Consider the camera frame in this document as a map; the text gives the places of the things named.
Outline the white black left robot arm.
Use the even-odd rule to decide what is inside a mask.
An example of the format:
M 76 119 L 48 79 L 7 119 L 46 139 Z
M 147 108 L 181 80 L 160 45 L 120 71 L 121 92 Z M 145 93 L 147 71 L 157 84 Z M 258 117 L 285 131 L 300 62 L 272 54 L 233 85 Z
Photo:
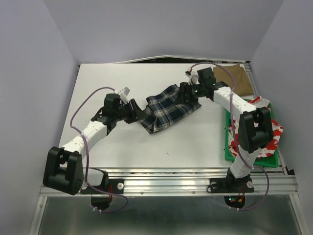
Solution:
M 107 94 L 103 106 L 91 118 L 83 131 L 67 144 L 52 147 L 47 154 L 43 185 L 70 195 L 81 189 L 85 180 L 83 159 L 106 137 L 119 121 L 127 124 L 143 119 L 145 113 L 134 99 L 122 99 L 119 94 Z

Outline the navy plaid skirt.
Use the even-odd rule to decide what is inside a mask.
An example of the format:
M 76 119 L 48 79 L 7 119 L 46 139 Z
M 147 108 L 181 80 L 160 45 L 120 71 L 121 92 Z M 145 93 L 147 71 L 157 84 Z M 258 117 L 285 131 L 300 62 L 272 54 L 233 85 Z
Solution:
M 175 101 L 178 98 L 178 94 L 179 87 L 174 84 L 160 94 L 146 98 L 145 118 L 140 119 L 139 123 L 149 134 L 171 127 L 201 107 L 198 102 L 193 104 L 176 104 Z

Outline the brown pleated skirt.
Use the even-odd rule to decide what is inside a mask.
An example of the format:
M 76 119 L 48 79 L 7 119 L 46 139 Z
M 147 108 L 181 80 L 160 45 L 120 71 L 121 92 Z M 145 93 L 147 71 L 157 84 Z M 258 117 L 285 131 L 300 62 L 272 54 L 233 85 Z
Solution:
M 243 67 L 241 67 L 239 64 L 232 65 L 232 66 L 223 66 L 224 69 L 226 69 L 233 77 L 235 81 L 235 89 L 234 92 L 239 96 L 247 96 L 247 95 L 253 95 L 254 91 L 252 88 L 252 85 L 250 83 L 250 80 L 247 76 L 247 73 Z M 230 78 L 230 76 L 221 68 L 214 67 L 213 73 L 216 78 L 217 82 L 224 82 L 226 83 L 230 88 L 233 88 L 233 80 Z

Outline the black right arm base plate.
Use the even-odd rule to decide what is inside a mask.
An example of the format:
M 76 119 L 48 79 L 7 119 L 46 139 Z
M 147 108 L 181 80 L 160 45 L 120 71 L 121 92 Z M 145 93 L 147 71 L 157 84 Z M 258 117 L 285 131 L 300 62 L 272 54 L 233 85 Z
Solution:
M 227 177 L 210 178 L 209 185 L 206 187 L 206 191 L 212 194 L 235 194 L 239 192 L 253 193 L 254 186 L 252 179 L 249 176 L 239 179 L 232 179 Z

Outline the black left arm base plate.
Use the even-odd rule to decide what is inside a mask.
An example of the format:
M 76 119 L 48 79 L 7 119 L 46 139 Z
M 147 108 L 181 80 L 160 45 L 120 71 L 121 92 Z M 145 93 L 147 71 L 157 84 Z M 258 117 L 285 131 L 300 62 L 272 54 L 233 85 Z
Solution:
M 94 186 L 96 188 L 92 189 L 91 187 L 86 187 L 85 189 L 81 189 L 80 193 L 82 195 L 87 195 L 87 194 L 104 194 L 105 193 L 113 193 L 113 194 L 123 194 L 124 193 L 124 183 L 125 180 L 122 178 L 116 178 L 116 179 L 112 179 L 109 178 L 108 182 L 102 182 L 100 185 L 98 186 Z

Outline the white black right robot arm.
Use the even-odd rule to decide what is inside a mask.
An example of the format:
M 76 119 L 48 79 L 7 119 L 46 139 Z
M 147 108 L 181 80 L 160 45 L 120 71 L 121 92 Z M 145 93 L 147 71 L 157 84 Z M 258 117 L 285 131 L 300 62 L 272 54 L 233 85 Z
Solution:
M 273 140 L 270 111 L 248 103 L 224 82 L 216 81 L 211 68 L 197 72 L 186 71 L 188 82 L 179 88 L 177 104 L 195 104 L 199 98 L 206 97 L 221 105 L 230 113 L 231 126 L 237 156 L 224 178 L 211 178 L 209 193 L 254 192 L 250 173 L 262 149 Z

